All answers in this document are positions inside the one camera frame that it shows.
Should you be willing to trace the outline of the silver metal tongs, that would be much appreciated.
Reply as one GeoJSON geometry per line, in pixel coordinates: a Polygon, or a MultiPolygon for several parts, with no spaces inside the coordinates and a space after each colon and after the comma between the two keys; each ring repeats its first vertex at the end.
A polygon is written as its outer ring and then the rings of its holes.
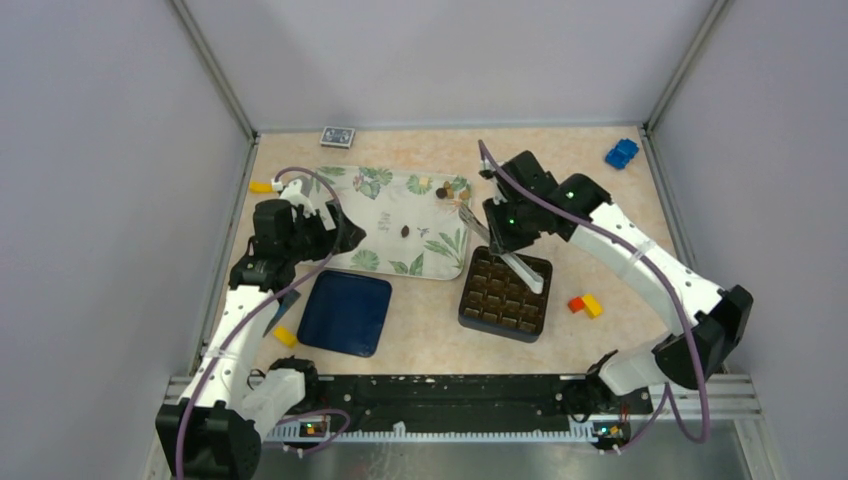
{"type": "MultiPolygon", "coordinates": [[[[458,211],[460,220],[481,240],[490,241],[489,230],[476,217],[472,210],[467,205],[461,205],[458,211]]],[[[541,294],[544,287],[543,277],[535,272],[527,263],[521,260],[514,253],[496,253],[492,245],[489,245],[489,252],[499,257],[510,269],[525,283],[529,290],[534,294],[541,294]]]]}

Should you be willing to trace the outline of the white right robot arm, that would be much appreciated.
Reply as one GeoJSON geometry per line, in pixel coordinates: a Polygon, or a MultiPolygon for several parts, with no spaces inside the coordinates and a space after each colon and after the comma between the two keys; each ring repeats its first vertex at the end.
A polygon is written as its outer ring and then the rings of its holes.
{"type": "Polygon", "coordinates": [[[753,306],[744,287],[724,288],[693,272],[584,174],[558,181],[530,151],[503,164],[486,146],[480,156],[481,176],[497,188],[483,203],[494,252],[557,235],[616,273],[666,325],[657,339],[609,353],[590,368],[586,397],[594,409],[612,412],[628,393],[662,383],[697,390],[738,346],[753,306]]]}

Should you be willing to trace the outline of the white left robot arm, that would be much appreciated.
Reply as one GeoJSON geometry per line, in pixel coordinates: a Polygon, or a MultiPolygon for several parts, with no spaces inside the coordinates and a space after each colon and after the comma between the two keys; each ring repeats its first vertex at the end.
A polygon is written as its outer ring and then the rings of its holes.
{"type": "Polygon", "coordinates": [[[155,427],[176,479],[250,479],[262,443],[292,408],[308,413],[320,386],[298,367],[272,367],[249,384],[251,367],[283,296],[302,284],[303,262],[325,266],[354,250],[365,231],[344,213],[336,194],[313,204],[300,175],[272,184],[278,195],[256,204],[254,233],[231,268],[224,310],[199,366],[179,399],[160,407],[155,427]]]}

